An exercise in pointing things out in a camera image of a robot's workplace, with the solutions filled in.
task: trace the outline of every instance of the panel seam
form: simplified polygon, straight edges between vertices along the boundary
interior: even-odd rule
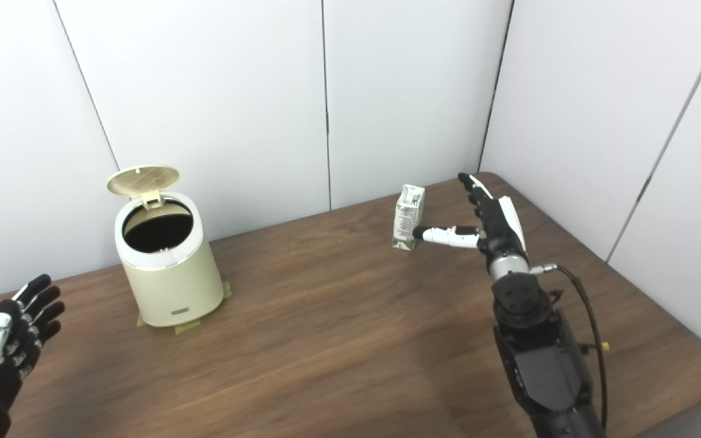
[[[58,22],[61,23],[61,29],[64,30],[64,36],[66,37],[66,42],[69,44],[69,50],[72,51],[72,57],[75,58],[75,64],[77,66],[77,70],[80,72],[80,78],[83,79],[83,86],[86,87],[86,93],[88,94],[88,98],[91,100],[91,106],[94,108],[94,114],[97,116],[97,121],[99,122],[99,127],[102,130],[102,134],[105,136],[105,142],[108,145],[108,149],[110,150],[110,155],[112,156],[112,161],[115,163],[115,167],[120,171],[120,164],[117,163],[117,157],[115,156],[115,151],[112,148],[112,145],[110,144],[110,137],[108,137],[108,134],[106,133],[105,129],[105,124],[102,123],[102,119],[99,116],[99,110],[97,108],[97,103],[94,100],[94,95],[91,94],[91,89],[88,87],[88,81],[86,80],[86,75],[83,73],[83,68],[80,67],[80,60],[77,58],[77,53],[75,53],[75,46],[72,45],[72,40],[69,39],[69,33],[66,31],[66,25],[64,25],[64,18],[61,17],[61,11],[58,10],[58,4],[53,0],[53,8],[55,8],[56,15],[58,16]]]
[[[494,102],[496,100],[497,87],[499,85],[499,75],[501,73],[501,64],[504,60],[504,48],[507,47],[507,37],[510,33],[510,23],[512,22],[512,9],[515,7],[515,0],[510,2],[510,12],[507,16],[507,27],[504,28],[504,40],[501,43],[501,53],[499,54],[499,65],[497,66],[497,74],[494,80],[494,91],[492,92],[492,102],[489,105],[489,117],[486,118],[486,128],[483,132],[483,141],[481,141],[481,156],[478,158],[478,172],[481,171],[481,164],[483,163],[483,153],[486,150],[486,139],[489,138],[489,127],[492,121],[492,112],[494,111]]]
[[[609,254],[607,254],[607,258],[605,259],[606,263],[610,263],[610,260],[613,256],[613,253],[615,252],[615,249],[618,247],[618,243],[620,243],[621,238],[624,236],[624,233],[626,232],[626,228],[629,227],[629,222],[632,221],[632,216],[634,216],[635,211],[637,211],[637,206],[640,205],[640,200],[643,199],[643,195],[645,194],[646,189],[648,189],[648,185],[650,184],[651,180],[654,178],[654,173],[656,173],[656,169],[659,168],[659,163],[661,162],[661,159],[664,157],[664,153],[667,152],[668,147],[670,146],[670,142],[672,141],[672,137],[674,137],[675,132],[678,130],[678,127],[681,124],[681,121],[683,120],[683,116],[685,115],[686,111],[689,109],[689,105],[692,102],[692,99],[694,98],[694,94],[696,94],[697,89],[699,88],[699,84],[701,84],[701,70],[699,70],[699,74],[696,77],[696,80],[694,81],[694,84],[692,85],[692,88],[689,92],[689,95],[686,97],[685,102],[683,102],[683,106],[681,107],[681,111],[678,113],[678,117],[675,118],[675,122],[672,125],[672,128],[670,129],[670,133],[667,135],[667,139],[664,141],[664,145],[661,147],[661,150],[659,151],[659,155],[656,158],[656,161],[654,161],[654,166],[651,167],[651,170],[648,174],[648,177],[646,178],[645,182],[643,183],[643,188],[640,189],[640,193],[637,195],[637,199],[635,200],[634,205],[632,206],[632,210],[629,211],[629,215],[626,216],[626,220],[624,221],[623,227],[621,227],[621,232],[618,233],[617,238],[615,238],[615,242],[613,243],[613,246],[610,249]]]

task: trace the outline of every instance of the robotic hand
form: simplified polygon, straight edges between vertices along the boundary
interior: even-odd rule
[[[34,369],[45,342],[61,330],[61,291],[47,274],[0,302],[0,438],[10,427],[9,409]]]

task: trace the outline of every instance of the cream trash can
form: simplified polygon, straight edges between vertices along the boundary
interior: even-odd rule
[[[115,247],[148,325],[194,321],[223,301],[223,281],[197,206],[162,192],[177,183],[173,167],[139,166],[112,175],[108,190],[129,196],[115,217]]]

